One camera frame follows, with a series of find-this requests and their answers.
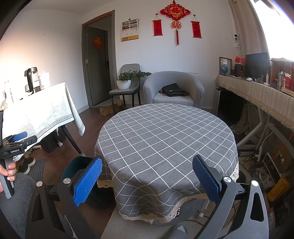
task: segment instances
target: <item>shoe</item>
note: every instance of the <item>shoe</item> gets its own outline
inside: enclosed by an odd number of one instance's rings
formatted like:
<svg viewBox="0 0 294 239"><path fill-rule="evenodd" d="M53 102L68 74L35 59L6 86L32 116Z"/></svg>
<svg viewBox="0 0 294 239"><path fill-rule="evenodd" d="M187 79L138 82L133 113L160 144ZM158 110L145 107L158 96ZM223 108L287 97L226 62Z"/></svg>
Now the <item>shoe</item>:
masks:
<svg viewBox="0 0 294 239"><path fill-rule="evenodd" d="M28 157L27 159L24 159L23 164L27 164L28 166L33 166L36 163L36 160L33 157Z"/></svg>
<svg viewBox="0 0 294 239"><path fill-rule="evenodd" d="M23 174L28 174L30 172L31 167L27 164L22 164L19 166L19 172Z"/></svg>

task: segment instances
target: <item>gray checkered tablecloth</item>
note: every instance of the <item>gray checkered tablecloth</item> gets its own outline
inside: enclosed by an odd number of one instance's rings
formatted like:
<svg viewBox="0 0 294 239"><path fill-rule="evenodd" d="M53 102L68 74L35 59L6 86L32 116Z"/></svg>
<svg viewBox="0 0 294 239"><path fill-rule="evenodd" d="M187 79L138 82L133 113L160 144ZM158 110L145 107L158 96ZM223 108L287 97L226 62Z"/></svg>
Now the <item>gray checkered tablecloth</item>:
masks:
<svg viewBox="0 0 294 239"><path fill-rule="evenodd" d="M221 175L238 178L233 133L216 116L190 106L147 104L124 110L102 127L95 156L99 187L113 187L129 220L171 221L178 208L206 196L192 169L200 154Z"/></svg>

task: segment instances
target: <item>white armchair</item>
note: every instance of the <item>white armchair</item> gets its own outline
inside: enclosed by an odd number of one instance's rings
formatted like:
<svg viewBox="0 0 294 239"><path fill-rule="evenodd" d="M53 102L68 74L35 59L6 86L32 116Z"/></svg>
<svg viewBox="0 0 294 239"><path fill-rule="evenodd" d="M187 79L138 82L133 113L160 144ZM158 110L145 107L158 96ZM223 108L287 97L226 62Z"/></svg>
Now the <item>white armchair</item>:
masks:
<svg viewBox="0 0 294 239"><path fill-rule="evenodd" d="M188 96L168 97L159 93L162 87L177 83L180 89L185 90ZM147 104L172 103L200 108L202 107L204 88L195 76L177 71L163 71L150 75L144 85L143 92Z"/></svg>

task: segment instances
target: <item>human hand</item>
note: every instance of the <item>human hand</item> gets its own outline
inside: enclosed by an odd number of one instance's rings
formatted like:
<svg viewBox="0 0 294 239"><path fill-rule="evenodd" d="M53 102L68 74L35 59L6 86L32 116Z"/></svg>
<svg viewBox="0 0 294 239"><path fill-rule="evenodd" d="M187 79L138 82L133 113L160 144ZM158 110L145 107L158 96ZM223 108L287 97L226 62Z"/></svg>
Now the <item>human hand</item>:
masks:
<svg viewBox="0 0 294 239"><path fill-rule="evenodd" d="M8 176L8 180L9 181L14 181L15 180L15 174L16 174L16 162L12 161L9 165L8 165L8 170L6 170L5 168L3 168L0 165L0 174L2 174L3 176ZM3 187L0 183L0 192L3 192Z"/></svg>

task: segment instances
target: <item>electric kettle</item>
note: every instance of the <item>electric kettle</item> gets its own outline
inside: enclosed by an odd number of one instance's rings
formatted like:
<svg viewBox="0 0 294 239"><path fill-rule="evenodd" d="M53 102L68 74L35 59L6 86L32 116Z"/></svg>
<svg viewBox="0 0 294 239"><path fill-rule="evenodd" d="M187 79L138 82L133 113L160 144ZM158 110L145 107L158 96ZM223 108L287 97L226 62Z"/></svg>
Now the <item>electric kettle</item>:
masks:
<svg viewBox="0 0 294 239"><path fill-rule="evenodd" d="M25 86L26 92L32 92L33 94L41 90L37 67L28 68L24 72L24 77L28 81L28 84Z"/></svg>

